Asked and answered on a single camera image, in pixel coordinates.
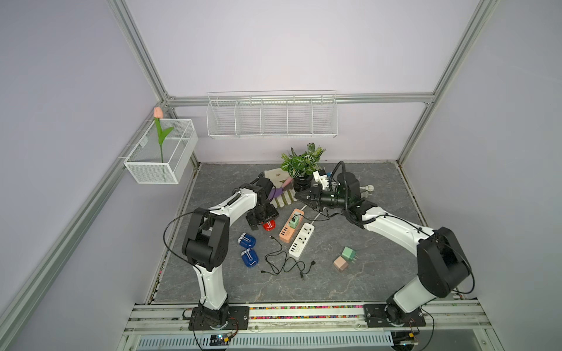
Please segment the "green USB charger cube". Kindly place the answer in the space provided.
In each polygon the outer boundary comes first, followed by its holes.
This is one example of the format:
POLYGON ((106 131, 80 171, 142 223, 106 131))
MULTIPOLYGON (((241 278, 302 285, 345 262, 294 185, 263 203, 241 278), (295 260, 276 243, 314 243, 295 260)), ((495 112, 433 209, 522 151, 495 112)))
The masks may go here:
POLYGON ((299 226, 300 219, 301 219, 301 214, 295 214, 294 216, 292 216, 288 222, 289 227, 293 229, 297 228, 299 226))

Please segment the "black USB cable spare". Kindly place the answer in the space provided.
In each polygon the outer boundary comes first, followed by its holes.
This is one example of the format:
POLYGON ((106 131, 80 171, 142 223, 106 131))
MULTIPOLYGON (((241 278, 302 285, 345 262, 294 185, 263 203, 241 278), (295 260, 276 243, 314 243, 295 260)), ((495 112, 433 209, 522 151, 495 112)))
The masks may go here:
POLYGON ((304 279, 316 265, 315 260, 311 260, 309 264, 302 260, 297 260, 291 257, 287 250, 284 250, 284 246, 281 241, 273 236, 269 237, 277 243, 279 246, 277 250, 270 252, 265 255, 265 262, 269 266, 269 270, 261 270, 262 274, 268 274, 270 276, 279 276, 281 273, 291 273, 292 271, 298 271, 299 277, 304 279), (276 266, 272 262, 272 258, 282 257, 283 262, 281 266, 276 266))

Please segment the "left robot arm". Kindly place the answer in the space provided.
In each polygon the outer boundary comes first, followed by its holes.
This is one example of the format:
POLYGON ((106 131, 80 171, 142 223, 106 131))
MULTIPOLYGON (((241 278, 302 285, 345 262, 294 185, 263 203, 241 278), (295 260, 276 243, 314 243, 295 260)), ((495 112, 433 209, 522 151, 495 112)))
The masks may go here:
POLYGON ((269 199, 274 188, 268 178, 259 176, 223 202, 191 214, 181 252, 197 274, 203 308, 217 312, 227 304, 222 263, 228 254, 230 227, 242 217, 251 230, 274 220, 278 212, 269 199))

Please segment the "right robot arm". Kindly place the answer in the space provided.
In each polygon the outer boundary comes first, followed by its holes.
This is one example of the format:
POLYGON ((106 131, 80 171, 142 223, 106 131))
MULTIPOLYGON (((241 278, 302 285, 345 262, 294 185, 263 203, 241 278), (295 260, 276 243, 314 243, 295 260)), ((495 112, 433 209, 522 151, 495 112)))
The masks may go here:
POLYGON ((383 317, 401 325, 421 312, 422 306, 447 297, 473 271, 452 230, 416 225, 368 200, 354 174, 343 171, 334 180, 320 175, 316 184, 296 194, 310 208, 322 212, 340 209, 351 224, 379 234, 408 250, 417 259, 418 272, 386 302, 383 317))

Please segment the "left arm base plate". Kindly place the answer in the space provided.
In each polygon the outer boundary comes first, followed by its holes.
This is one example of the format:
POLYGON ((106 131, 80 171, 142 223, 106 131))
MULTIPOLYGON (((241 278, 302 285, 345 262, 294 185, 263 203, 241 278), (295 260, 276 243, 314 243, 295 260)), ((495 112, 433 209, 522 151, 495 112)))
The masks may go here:
POLYGON ((248 306, 227 305, 219 310, 196 307, 191 311, 189 330, 247 330, 250 322, 249 314, 250 308, 248 306))

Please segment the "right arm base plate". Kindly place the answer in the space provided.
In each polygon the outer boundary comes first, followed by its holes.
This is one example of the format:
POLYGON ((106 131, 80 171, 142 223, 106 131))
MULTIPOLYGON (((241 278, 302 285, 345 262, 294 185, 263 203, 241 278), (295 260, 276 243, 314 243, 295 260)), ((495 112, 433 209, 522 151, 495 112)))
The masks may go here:
POLYGON ((420 308, 404 312, 394 304, 365 304, 365 322, 369 328, 424 327, 426 322, 420 308))

